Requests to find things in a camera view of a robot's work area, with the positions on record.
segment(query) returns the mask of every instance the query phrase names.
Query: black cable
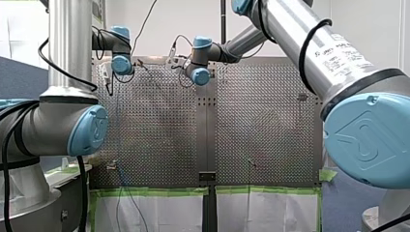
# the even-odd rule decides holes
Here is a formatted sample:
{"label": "black cable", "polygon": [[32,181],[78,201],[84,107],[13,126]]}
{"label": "black cable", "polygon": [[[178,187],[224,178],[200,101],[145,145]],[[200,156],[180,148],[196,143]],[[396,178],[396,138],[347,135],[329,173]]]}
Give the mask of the black cable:
{"label": "black cable", "polygon": [[263,17],[262,17],[262,0],[257,1],[257,10],[258,10],[258,16],[259,16],[259,24],[260,24],[260,29],[263,32],[263,35],[265,35],[266,39],[268,39],[270,42],[277,44],[277,41],[275,41],[274,38],[272,38],[269,33],[266,31],[265,28],[265,23],[263,22]]}
{"label": "black cable", "polygon": [[127,83],[130,83],[133,80],[133,78],[135,77],[135,71],[133,71],[132,76],[128,80],[121,80],[120,78],[118,78],[118,76],[115,72],[112,72],[112,76],[114,76],[115,79],[118,82],[120,82],[122,84],[127,84]]}
{"label": "black cable", "polygon": [[145,231],[146,231],[146,232],[148,232],[148,225],[147,225],[147,221],[145,220],[144,215],[142,215],[142,212],[141,212],[141,210],[139,209],[138,205],[137,205],[137,204],[136,204],[136,202],[133,200],[133,197],[132,197],[132,194],[131,194],[130,188],[126,187],[126,190],[127,190],[127,192],[129,193],[129,195],[130,195],[130,198],[131,198],[131,200],[132,200],[132,204],[133,204],[133,206],[135,206],[136,210],[137,210],[137,211],[139,212],[139,214],[141,215],[142,222],[144,222]]}
{"label": "black cable", "polygon": [[82,156],[77,157],[79,167],[79,177],[81,179],[81,219],[78,226],[78,232],[86,232],[87,214],[88,214],[88,192],[87,192],[87,173],[85,172],[85,165]]}
{"label": "black cable", "polygon": [[97,28],[96,26],[93,26],[94,29],[97,30],[97,45],[99,46],[99,49],[102,50],[102,56],[99,57],[99,52],[96,50],[96,57],[97,60],[102,60],[103,56],[105,55],[105,37],[103,36],[103,32]]}
{"label": "black cable", "polygon": [[172,45],[173,47],[176,47],[176,44],[177,44],[177,42],[178,42],[178,39],[180,39],[180,38],[184,38],[184,39],[187,41],[187,43],[190,44],[190,46],[193,46],[193,44],[190,42],[190,39],[188,39],[186,36],[184,36],[184,35],[178,35],[178,36],[175,38],[174,44]]}
{"label": "black cable", "polygon": [[3,120],[6,116],[17,112],[20,109],[24,109],[24,111],[18,116],[18,118],[14,121],[12,126],[9,128],[6,136],[3,139],[2,144],[2,162],[3,162],[3,174],[4,174],[4,224],[6,227],[7,232],[13,232],[12,225],[10,223],[10,173],[9,173],[9,163],[8,163],[8,148],[10,138],[12,134],[15,132],[15,128],[21,123],[24,117],[35,107],[39,105],[38,101],[27,101],[21,104],[17,104],[13,107],[10,107],[6,111],[2,111],[0,115],[0,121]]}
{"label": "black cable", "polygon": [[392,228],[393,226],[398,225],[398,224],[400,224],[400,223],[403,223],[404,221],[409,220],[409,219],[410,219],[410,214],[405,215],[405,216],[401,216],[401,217],[396,218],[396,219],[394,219],[394,220],[392,220],[392,221],[390,221],[390,222],[387,222],[386,224],[384,224],[384,225],[378,227],[377,229],[372,230],[371,232],[382,232],[382,231],[385,231],[385,230],[390,229],[390,228]]}
{"label": "black cable", "polygon": [[121,201],[121,192],[123,192],[123,188],[120,187],[120,193],[118,194],[117,200],[117,207],[115,209],[115,219],[117,220],[118,231],[121,232],[120,226],[120,217],[119,217],[119,209],[120,209],[120,201]]}
{"label": "black cable", "polygon": [[60,67],[58,67],[57,65],[55,65],[52,61],[48,60],[44,55],[43,55],[43,48],[45,47],[45,45],[48,43],[48,38],[40,45],[39,47],[39,55],[40,57],[42,57],[42,59],[49,64],[49,66],[51,66],[54,70],[62,73],[63,75],[65,75],[68,78],[71,78],[75,81],[78,81],[80,83],[83,83],[85,85],[88,85],[90,87],[93,87],[93,89],[91,89],[92,92],[96,91],[99,87],[95,84],[93,84],[92,82],[88,82],[86,80],[80,79],[78,77],[75,77],[71,74],[69,74],[68,72],[65,72],[64,70],[62,70]]}
{"label": "black cable", "polygon": [[136,47],[136,41],[139,39],[139,37],[142,35],[142,31],[144,30],[145,24],[148,21],[148,18],[151,15],[152,10],[154,9],[155,4],[157,3],[158,0],[154,0],[153,4],[151,5],[150,11],[148,12],[147,16],[144,19],[144,22],[142,23],[141,29],[139,30],[138,35],[135,37],[135,40],[133,41],[133,48],[132,48],[132,52],[131,52],[131,56],[133,56],[133,52],[135,51],[135,47]]}
{"label": "black cable", "polygon": [[307,51],[308,51],[308,45],[310,41],[313,39],[316,31],[322,28],[323,26],[328,26],[328,25],[332,26],[332,21],[328,18],[323,19],[307,33],[307,38],[305,39],[304,44],[302,45],[301,53],[299,55],[299,73],[300,73],[301,79],[304,82],[307,89],[314,95],[316,95],[316,93],[314,93],[313,89],[308,83],[308,79],[305,73],[305,61],[306,61],[306,56],[307,56]]}
{"label": "black cable", "polygon": [[189,77],[187,77],[187,79],[189,79],[190,80],[190,85],[184,85],[183,83],[182,83],[182,80],[181,80],[181,74],[184,72],[184,66],[187,64],[187,62],[188,62],[188,60],[190,59],[190,55],[188,56],[188,58],[187,58],[187,60],[184,62],[184,64],[182,65],[182,69],[180,70],[180,72],[178,73],[178,81],[179,81],[179,84],[183,87],[183,88],[190,88],[190,87],[192,87],[195,83],[193,83],[193,81],[189,78]]}
{"label": "black cable", "polygon": [[256,55],[256,54],[262,49],[262,47],[263,47],[264,44],[265,44],[265,42],[262,43],[262,44],[259,46],[259,48],[257,48],[257,50],[256,50],[255,52],[253,52],[253,54],[251,54],[251,55],[249,55],[249,56],[243,56],[242,59],[248,59],[248,58],[253,57],[254,55]]}

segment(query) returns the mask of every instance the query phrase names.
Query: white cloth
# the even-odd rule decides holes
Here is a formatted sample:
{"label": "white cloth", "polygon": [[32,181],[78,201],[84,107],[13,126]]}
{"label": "white cloth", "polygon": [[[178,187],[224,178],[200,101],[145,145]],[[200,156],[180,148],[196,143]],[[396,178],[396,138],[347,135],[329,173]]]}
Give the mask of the white cloth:
{"label": "white cloth", "polygon": [[218,229],[222,232],[318,232],[317,194],[251,191],[218,194]]}
{"label": "white cloth", "polygon": [[[203,196],[134,196],[133,199],[150,232],[202,232]],[[121,197],[118,216],[117,204],[118,197],[97,199],[96,232],[146,232],[142,217],[129,196]]]}

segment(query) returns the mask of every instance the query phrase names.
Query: robotic arm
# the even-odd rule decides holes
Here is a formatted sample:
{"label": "robotic arm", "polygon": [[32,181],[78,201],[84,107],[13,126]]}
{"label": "robotic arm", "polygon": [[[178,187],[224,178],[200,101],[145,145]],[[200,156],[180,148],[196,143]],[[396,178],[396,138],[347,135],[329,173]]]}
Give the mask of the robotic arm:
{"label": "robotic arm", "polygon": [[[82,160],[81,156],[97,152],[103,144],[108,117],[93,93],[97,86],[92,83],[92,50],[111,50],[112,70],[120,75],[133,74],[129,30],[113,27],[111,31],[93,32],[91,3],[48,2],[49,59],[39,49],[50,65],[48,89],[39,101],[0,101],[0,168],[5,190],[0,200],[2,208],[4,205],[1,231],[4,227],[7,232],[61,231],[61,202],[57,200],[60,195],[58,190],[50,191],[39,157],[70,156]],[[79,231],[84,229],[87,214],[85,175],[85,170],[81,170],[85,210]],[[46,214],[44,209],[50,207],[53,210]]]}
{"label": "robotic arm", "polygon": [[332,31],[329,19],[312,11],[311,3],[233,0],[234,12],[247,16],[253,25],[224,45],[196,37],[186,76],[206,84],[208,61],[239,62],[267,39],[265,30],[299,67],[307,88],[322,100],[325,145],[335,163],[367,185],[410,188],[410,78],[368,62]]}

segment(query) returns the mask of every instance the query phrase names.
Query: black bracket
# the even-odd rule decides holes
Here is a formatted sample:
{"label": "black bracket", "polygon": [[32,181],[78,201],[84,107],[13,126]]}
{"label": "black bracket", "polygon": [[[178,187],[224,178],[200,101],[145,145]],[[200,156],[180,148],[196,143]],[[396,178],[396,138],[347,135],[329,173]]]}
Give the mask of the black bracket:
{"label": "black bracket", "polygon": [[199,172],[199,181],[215,181],[217,174],[215,171],[203,171]]}

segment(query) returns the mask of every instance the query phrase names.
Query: perforated metal panel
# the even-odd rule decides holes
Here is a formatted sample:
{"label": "perforated metal panel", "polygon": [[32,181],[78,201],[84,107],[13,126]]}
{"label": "perforated metal panel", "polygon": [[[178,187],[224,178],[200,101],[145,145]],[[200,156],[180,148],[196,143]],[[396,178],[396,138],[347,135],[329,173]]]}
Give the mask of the perforated metal panel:
{"label": "perforated metal panel", "polygon": [[313,151],[318,106],[287,59],[220,66],[218,185],[313,186],[320,162]]}
{"label": "perforated metal panel", "polygon": [[[178,75],[164,66],[146,68],[136,69],[130,83],[115,81],[113,97],[94,74],[110,120],[99,153],[101,164],[90,179],[94,189],[198,185],[194,87],[181,87]],[[107,170],[115,160],[116,169]]]}

